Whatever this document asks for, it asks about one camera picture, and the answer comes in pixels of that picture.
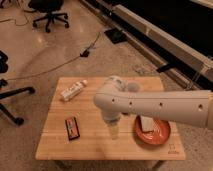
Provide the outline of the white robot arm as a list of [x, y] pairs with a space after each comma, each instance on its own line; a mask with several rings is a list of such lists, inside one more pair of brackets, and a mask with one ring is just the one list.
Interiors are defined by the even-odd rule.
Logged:
[[124, 80], [108, 77], [94, 95], [106, 124], [117, 124], [121, 113], [132, 113], [213, 130], [210, 90], [128, 92]]

